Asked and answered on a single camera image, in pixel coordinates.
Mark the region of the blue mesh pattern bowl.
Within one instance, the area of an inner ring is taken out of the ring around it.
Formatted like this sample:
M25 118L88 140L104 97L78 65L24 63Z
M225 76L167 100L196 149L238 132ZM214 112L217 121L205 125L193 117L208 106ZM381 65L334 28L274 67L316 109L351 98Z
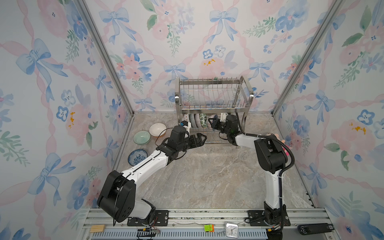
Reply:
M208 128L209 129L213 129L212 128L212 122L214 121L214 119L217 119L218 118L218 116L217 115L211 115L211 116L209 116L208 117L208 119L207 119L207 126L208 126Z

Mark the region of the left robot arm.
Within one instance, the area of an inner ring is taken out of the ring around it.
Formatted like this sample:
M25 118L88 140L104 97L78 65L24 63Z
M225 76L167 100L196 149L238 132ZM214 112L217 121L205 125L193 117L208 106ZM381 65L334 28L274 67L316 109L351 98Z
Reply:
M137 200L136 191L158 170L178 160L180 152L186 153L189 149L202 147L206 140L206 135L191 135L185 126L175 126L171 135L146 159L121 173L112 171L108 174L97 206L112 217L114 223L131 218L144 224L152 224L156 207L146 200Z

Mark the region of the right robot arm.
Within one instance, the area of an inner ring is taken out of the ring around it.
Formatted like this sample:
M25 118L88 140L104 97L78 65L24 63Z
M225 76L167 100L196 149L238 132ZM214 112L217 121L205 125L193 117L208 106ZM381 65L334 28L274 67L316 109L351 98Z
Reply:
M248 222L263 220L268 226L283 227L287 217L283 201L283 174L295 164L292 151L274 134L245 133L238 115L228 115L224 122L218 118L209 118L208 122L212 129L225 134L230 144L255 150L259 165L265 171L264 216L255 220L248 219Z

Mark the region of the pink purple glass bowl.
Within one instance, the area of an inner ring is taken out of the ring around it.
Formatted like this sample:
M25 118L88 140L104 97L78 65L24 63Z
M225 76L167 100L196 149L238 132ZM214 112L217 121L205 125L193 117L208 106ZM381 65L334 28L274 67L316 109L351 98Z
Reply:
M200 114L194 114L194 118L195 118L195 123L196 123L197 128L201 128L202 124L200 121Z

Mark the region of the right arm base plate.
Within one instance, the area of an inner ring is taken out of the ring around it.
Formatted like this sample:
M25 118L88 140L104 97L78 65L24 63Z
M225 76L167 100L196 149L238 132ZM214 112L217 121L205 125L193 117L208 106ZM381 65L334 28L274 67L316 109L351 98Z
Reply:
M245 223L250 224L252 227L272 227L276 225L267 223L264 210L248 210L247 214L248 216L245 218ZM286 210L284 210L284 217L284 227L291 226L290 218ZM277 220L277 224L280 224L281 218L278 217Z

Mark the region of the green white patterned bowl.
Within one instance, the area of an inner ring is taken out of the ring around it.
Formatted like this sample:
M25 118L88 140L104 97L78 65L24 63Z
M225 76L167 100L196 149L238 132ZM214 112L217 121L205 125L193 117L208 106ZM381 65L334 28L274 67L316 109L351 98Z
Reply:
M183 121L190 122L189 114L183 114Z

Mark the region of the stainless steel dish rack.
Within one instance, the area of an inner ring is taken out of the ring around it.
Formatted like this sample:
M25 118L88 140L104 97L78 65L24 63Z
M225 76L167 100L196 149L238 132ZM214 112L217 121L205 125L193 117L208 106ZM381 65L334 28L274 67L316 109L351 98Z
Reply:
M251 87L250 81L243 76L239 78L187 79L177 77L175 81L175 103L178 122L183 121L183 114L206 114L207 118L221 113L238 115L242 129L245 129L246 119L256 88ZM208 144L225 143L225 134L207 128L190 128L190 133L202 133L208 137Z

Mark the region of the dark blue flower bowl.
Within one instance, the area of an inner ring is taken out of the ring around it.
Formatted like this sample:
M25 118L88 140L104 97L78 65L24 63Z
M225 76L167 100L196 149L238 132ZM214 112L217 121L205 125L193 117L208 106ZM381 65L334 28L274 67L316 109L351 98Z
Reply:
M191 123L192 128L196 128L197 125L196 125L194 114L189 114L189 119L190 119L190 123Z

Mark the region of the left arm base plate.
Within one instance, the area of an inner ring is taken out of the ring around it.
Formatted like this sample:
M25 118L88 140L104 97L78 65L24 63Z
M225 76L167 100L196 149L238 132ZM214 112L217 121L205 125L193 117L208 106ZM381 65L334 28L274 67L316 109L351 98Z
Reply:
M166 227L169 221L169 213L168 210L155 210L154 218L151 222L146 220L142 220L139 218L128 218L127 226L129 227Z

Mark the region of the green leaf pattern bowl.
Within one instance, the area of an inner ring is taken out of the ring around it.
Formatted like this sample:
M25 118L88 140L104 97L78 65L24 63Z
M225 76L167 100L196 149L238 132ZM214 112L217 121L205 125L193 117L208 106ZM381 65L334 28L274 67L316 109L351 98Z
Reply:
M208 125L207 125L207 120L208 120L207 115L206 114L199 114L199 116L200 116L200 123L201 123L202 128L207 128L208 127Z

